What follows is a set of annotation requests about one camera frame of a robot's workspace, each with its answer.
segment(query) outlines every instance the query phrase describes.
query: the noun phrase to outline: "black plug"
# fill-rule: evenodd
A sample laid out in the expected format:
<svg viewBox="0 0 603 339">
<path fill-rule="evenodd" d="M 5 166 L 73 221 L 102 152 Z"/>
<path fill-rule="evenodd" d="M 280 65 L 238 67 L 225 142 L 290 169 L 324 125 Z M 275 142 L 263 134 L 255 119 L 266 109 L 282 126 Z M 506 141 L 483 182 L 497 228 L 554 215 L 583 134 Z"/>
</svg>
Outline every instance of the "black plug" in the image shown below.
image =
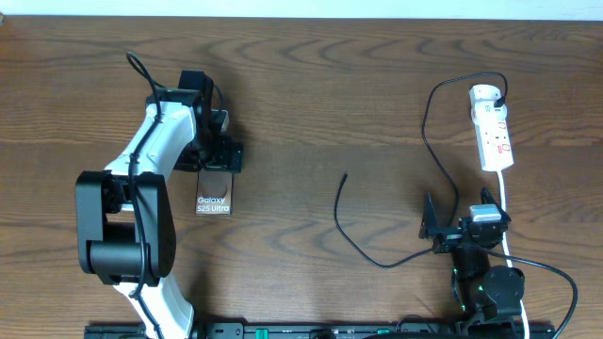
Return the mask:
<svg viewBox="0 0 603 339">
<path fill-rule="evenodd" d="M 500 99 L 498 99 L 494 102 L 495 108 L 502 107 L 503 105 L 505 105 L 505 97 L 500 97 Z"/>
</svg>

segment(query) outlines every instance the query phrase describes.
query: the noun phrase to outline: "wooden table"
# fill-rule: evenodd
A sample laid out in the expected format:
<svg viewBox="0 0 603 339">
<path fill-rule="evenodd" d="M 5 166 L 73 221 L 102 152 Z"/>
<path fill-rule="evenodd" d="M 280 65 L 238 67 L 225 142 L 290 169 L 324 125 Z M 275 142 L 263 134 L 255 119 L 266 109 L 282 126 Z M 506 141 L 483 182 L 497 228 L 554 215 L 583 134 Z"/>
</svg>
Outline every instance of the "wooden table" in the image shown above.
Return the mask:
<svg viewBox="0 0 603 339">
<path fill-rule="evenodd" d="M 395 321 L 460 312 L 451 261 L 428 255 L 393 270 L 366 262 L 333 223 L 390 263 L 426 249 L 424 195 L 448 213 L 451 190 L 420 136 L 442 80 L 509 78 L 515 165 L 505 171 L 512 253 L 579 285 L 563 337 L 603 335 L 603 25 L 482 21 L 7 17 L 0 26 L 0 336 L 78 338 L 90 322 L 138 321 L 127 301 L 77 262 L 74 184 L 101 170 L 139 128 L 158 81 L 204 69 L 220 85 L 245 145 L 230 218 L 195 217 L 196 176 L 169 182 L 178 235 L 173 273 L 201 312 L 252 322 Z M 441 89 L 428 137 L 461 191 L 480 189 L 467 91 Z M 521 266 L 530 319 L 556 326 L 568 283 Z"/>
</svg>

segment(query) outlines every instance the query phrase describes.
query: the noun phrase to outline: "power outlet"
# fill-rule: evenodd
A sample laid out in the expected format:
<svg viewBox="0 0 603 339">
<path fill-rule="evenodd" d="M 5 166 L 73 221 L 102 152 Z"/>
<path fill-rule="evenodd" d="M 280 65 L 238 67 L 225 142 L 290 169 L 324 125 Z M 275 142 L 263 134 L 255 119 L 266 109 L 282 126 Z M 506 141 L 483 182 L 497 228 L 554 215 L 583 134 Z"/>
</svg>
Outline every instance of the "power outlet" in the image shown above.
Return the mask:
<svg viewBox="0 0 603 339">
<path fill-rule="evenodd" d="M 478 137 L 481 169 L 504 170 L 513 164 L 507 128 L 507 106 L 495 107 L 500 90 L 491 85 L 476 85 L 469 91 L 471 119 Z"/>
</svg>

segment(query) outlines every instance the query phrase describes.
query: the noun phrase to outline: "power strip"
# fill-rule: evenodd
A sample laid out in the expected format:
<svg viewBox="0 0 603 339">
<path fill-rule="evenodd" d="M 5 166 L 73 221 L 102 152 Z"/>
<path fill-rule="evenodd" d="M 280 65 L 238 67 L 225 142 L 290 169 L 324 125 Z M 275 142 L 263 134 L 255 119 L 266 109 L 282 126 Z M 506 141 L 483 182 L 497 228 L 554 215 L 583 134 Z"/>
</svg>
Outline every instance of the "power strip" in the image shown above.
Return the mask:
<svg viewBox="0 0 603 339">
<path fill-rule="evenodd" d="M 476 85 L 469 91 L 481 169 L 486 171 L 504 170 L 513 164 L 511 140 L 505 121 L 507 106 L 495 106 L 500 96 L 500 90 L 491 85 Z"/>
</svg>

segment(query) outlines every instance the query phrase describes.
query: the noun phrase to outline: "white arm segment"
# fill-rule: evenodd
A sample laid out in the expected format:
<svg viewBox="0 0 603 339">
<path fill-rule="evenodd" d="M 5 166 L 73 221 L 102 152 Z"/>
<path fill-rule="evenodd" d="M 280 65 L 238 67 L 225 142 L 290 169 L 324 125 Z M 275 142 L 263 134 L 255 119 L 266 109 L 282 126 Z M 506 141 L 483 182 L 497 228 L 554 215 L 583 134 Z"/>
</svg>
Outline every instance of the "white arm segment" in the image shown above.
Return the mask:
<svg viewBox="0 0 603 339">
<path fill-rule="evenodd" d="M 161 102 L 163 117 L 161 123 L 154 129 L 146 140 L 139 153 L 139 161 L 134 167 L 134 174 L 152 172 L 162 174 L 166 183 L 170 178 L 178 156 L 182 150 L 195 137 L 195 116 L 192 108 L 174 102 Z M 130 154 L 138 146 L 144 134 L 149 130 L 156 115 L 156 106 L 148 105 L 142 125 L 132 138 L 132 141 L 105 170 L 110 170 L 113 175 L 128 175 Z M 132 211 L 132 204 L 124 204 L 124 211 Z M 144 321 L 146 335 L 156 338 L 155 329 L 151 321 L 140 309 L 139 303 L 128 297 L 136 289 L 135 282 L 121 282 L 114 286 L 134 306 L 134 309 Z M 193 322 L 193 308 L 185 300 L 178 288 L 172 273 L 159 280 L 157 287 L 142 287 L 141 297 L 149 313 L 159 324 L 165 339 L 188 338 Z"/>
<path fill-rule="evenodd" d="M 136 282 L 122 282 L 114 287 L 130 301 L 142 321 L 144 321 L 147 337 L 156 338 L 153 324 L 144 315 L 139 303 L 128 297 L 128 294 L 135 290 L 136 286 Z M 188 339 L 192 329 L 194 311 L 192 305 L 182 296 L 172 273 L 165 278 L 161 278 L 157 287 L 147 285 L 142 287 L 140 295 L 149 313 L 159 324 L 161 334 L 165 339 Z"/>
<path fill-rule="evenodd" d="M 143 172 L 163 174 L 167 183 L 178 156 L 195 137 L 195 115 L 191 107 L 173 102 L 161 102 L 161 111 L 163 112 L 161 123 L 140 149 L 139 162 L 134 168 L 134 175 Z M 153 124 L 155 115 L 156 106 L 148 105 L 146 116 L 136 135 L 120 156 L 105 167 L 105 170 L 110 170 L 113 175 L 128 175 L 130 154 Z"/>
</svg>

